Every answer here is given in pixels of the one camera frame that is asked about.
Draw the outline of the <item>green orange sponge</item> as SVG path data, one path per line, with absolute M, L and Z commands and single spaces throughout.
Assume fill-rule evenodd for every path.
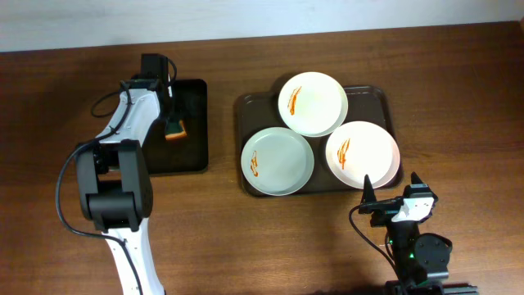
M 165 126 L 165 139 L 167 141 L 174 141 L 185 138 L 187 131 L 183 120 L 170 120 Z

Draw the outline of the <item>white plate back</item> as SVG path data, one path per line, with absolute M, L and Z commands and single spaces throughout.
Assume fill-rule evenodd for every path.
M 320 72 L 291 77 L 278 94 L 278 113 L 284 124 L 306 137 L 333 132 L 345 120 L 348 108 L 345 90 Z

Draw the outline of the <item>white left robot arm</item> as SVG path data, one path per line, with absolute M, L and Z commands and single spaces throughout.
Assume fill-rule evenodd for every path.
M 173 64 L 159 53 L 120 82 L 119 104 L 105 129 L 74 156 L 80 206 L 111 250 L 125 294 L 163 294 L 148 235 L 153 190 L 142 146 L 173 104 Z

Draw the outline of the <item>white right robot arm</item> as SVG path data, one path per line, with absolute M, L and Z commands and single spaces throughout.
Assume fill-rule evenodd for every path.
M 386 282 L 386 294 L 442 294 L 442 282 L 449 278 L 448 264 L 453 244 L 438 234 L 419 231 L 432 216 L 438 197 L 415 174 L 403 194 L 378 201 L 368 176 L 358 209 L 371 216 L 372 227 L 386 229 L 386 258 L 397 280 Z

